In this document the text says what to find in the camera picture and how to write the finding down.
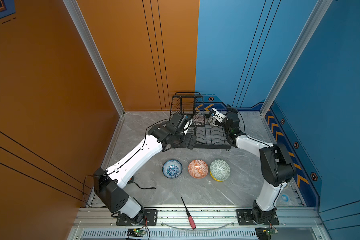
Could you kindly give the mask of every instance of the yellow rim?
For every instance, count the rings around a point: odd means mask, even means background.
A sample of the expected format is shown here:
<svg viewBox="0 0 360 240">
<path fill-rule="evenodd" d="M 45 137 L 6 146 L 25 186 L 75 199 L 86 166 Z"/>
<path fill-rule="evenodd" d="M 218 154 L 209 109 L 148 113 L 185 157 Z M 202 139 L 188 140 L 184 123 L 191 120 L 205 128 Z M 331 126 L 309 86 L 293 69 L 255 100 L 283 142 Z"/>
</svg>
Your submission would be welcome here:
<svg viewBox="0 0 360 240">
<path fill-rule="evenodd" d="M 216 181 L 218 181 L 218 182 L 223 182 L 223 181 L 220 181 L 220 180 L 217 180 L 216 178 L 214 178 L 213 175 L 212 175 L 212 173 L 211 173 L 211 170 L 209 170 L 209 173 L 211 174 L 211 177 L 212 177 L 214 180 L 216 180 Z"/>
</svg>

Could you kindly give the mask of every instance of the green patterned bowl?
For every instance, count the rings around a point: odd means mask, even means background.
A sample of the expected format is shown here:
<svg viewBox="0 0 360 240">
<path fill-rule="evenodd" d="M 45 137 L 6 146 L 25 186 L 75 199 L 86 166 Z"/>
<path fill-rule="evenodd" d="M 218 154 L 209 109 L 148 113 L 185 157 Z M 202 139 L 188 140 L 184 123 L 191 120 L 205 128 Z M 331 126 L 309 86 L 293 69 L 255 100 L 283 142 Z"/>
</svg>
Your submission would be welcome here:
<svg viewBox="0 0 360 240">
<path fill-rule="evenodd" d="M 221 159 L 213 161 L 209 169 L 212 178 L 219 182 L 227 180 L 231 175 L 231 169 L 228 163 Z"/>
</svg>

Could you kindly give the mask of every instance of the orange wall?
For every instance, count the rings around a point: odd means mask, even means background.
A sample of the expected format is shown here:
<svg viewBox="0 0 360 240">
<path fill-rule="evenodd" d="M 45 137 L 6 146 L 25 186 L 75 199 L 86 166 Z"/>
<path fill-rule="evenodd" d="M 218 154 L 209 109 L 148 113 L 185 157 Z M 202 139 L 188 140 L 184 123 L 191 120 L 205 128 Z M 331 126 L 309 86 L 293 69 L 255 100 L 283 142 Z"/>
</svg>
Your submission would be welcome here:
<svg viewBox="0 0 360 240">
<path fill-rule="evenodd" d="M 126 111 L 169 110 L 195 90 L 199 1 L 77 2 Z"/>
<path fill-rule="evenodd" d="M 0 19 L 0 131 L 83 181 L 100 166 L 119 116 L 63 1 L 15 5 Z M 0 146 L 82 189 L 2 134 Z M 0 162 L 82 199 L 3 149 Z M 73 197 L 0 165 L 0 239 L 65 240 L 84 206 Z"/>
</svg>

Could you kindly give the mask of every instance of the dish rack handle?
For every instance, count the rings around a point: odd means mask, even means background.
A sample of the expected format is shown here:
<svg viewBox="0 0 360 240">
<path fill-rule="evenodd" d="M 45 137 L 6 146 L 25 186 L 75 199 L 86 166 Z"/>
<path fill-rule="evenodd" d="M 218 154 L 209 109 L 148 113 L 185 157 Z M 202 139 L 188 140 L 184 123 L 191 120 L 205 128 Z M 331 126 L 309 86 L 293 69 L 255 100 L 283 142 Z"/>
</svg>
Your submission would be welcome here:
<svg viewBox="0 0 360 240">
<path fill-rule="evenodd" d="M 199 93 L 199 92 L 177 92 L 177 93 L 175 93 L 175 95 L 177 95 L 178 93 L 193 93 L 194 95 L 196 95 L 196 94 L 202 95 L 202 94 Z"/>
</svg>

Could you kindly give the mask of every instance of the robotic arm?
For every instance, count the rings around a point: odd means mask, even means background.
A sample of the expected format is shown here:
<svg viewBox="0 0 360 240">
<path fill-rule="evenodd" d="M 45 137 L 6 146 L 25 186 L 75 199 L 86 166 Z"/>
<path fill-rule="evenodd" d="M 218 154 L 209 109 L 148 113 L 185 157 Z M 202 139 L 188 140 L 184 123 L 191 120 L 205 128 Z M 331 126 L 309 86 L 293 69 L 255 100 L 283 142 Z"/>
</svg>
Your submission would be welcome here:
<svg viewBox="0 0 360 240">
<path fill-rule="evenodd" d="M 168 144 L 181 144 L 183 147 L 193 149 L 195 136 L 187 134 L 191 123 L 191 116 L 175 113 L 169 122 L 154 125 L 145 138 L 116 164 L 106 170 L 101 168 L 96 170 L 95 193 L 111 212 L 120 211 L 133 222 L 141 222 L 144 214 L 143 206 L 131 198 L 123 188 L 137 170 L 152 156 L 164 151 Z"/>
<path fill-rule="evenodd" d="M 237 110 L 230 106 L 228 109 L 231 110 L 222 114 L 213 108 L 209 118 L 212 124 L 224 128 L 226 138 L 232 146 L 260 157 L 265 181 L 259 197 L 253 203 L 252 216 L 256 223 L 266 223 L 275 215 L 274 202 L 295 175 L 296 169 L 283 144 L 263 142 L 241 132 Z M 195 136 L 187 134 L 191 123 L 191 116 L 175 113 L 169 122 L 154 125 L 147 136 L 119 162 L 106 170 L 101 168 L 96 170 L 95 193 L 111 212 L 120 211 L 136 223 L 142 221 L 144 208 L 123 188 L 145 162 L 160 151 L 166 151 L 168 144 L 181 144 L 183 147 L 193 149 Z"/>
</svg>

